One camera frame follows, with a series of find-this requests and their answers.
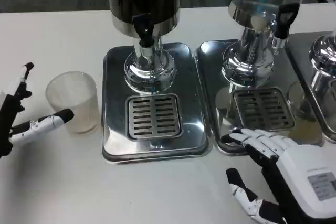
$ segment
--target white robotic hand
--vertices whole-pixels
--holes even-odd
[[[233,195],[258,223],[336,223],[336,178],[321,148],[298,145],[292,139],[263,130],[231,133],[262,174],[279,205],[257,199],[239,172],[227,170]]]
[[[60,127],[74,116],[70,109],[64,109],[54,115],[44,116],[13,127],[16,115],[25,110],[21,101],[32,95],[30,91],[27,91],[26,80],[33,67],[34,64],[31,62],[22,66],[20,74],[9,88],[0,92],[0,158],[9,155],[13,145],[29,143],[39,134]]]
[[[277,159],[285,150],[299,146],[288,137],[263,130],[241,129],[241,133],[231,133],[230,137],[247,151],[250,149],[249,155],[260,166],[264,166],[263,162],[268,164],[271,158]]]

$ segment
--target robot finger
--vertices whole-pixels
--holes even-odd
[[[241,132],[244,135],[251,136],[251,137],[254,137],[254,138],[258,138],[258,137],[261,137],[261,136],[264,135],[263,133],[259,133],[257,131],[253,131],[253,130],[250,130],[250,129],[241,129]]]
[[[266,145],[271,151],[273,151],[278,156],[280,156],[284,152],[284,149],[282,149],[281,146],[279,146],[276,142],[272,141],[270,138],[266,136],[261,136],[260,138],[258,138],[258,140],[262,142],[264,145]]]
[[[240,134],[240,133],[231,133],[230,137],[239,141],[241,143],[241,145],[244,143],[244,141],[248,140],[249,138],[251,138],[250,136],[244,135],[244,134]]]

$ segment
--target clear plastic cup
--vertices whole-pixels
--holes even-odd
[[[95,129],[100,120],[97,88],[94,79],[82,72],[66,72],[53,78],[46,97],[55,111],[71,109],[75,116],[66,126],[74,133]]]

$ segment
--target metal grate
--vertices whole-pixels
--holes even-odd
[[[181,133],[177,97],[173,94],[132,97],[128,102],[128,134],[136,140],[174,137]]]
[[[277,88],[237,90],[234,100],[245,128],[281,131],[295,125],[284,95]]]

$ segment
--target table surface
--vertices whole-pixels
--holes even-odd
[[[291,32],[331,30],[335,15],[333,4],[302,5]],[[0,87],[21,65],[35,64],[28,79],[33,96],[16,123],[52,112],[45,88],[65,71],[92,75],[101,100],[106,52],[132,44],[115,30],[109,11],[2,14],[0,27]],[[163,39],[194,51],[207,40],[238,38],[241,30],[226,7],[182,9],[178,27]],[[230,193],[230,167],[260,198],[274,200],[258,165],[216,148],[201,158],[115,166],[101,155],[100,130],[76,136],[62,127],[42,138],[1,159],[1,223],[252,224]],[[326,143],[323,151],[336,172],[336,145]]]

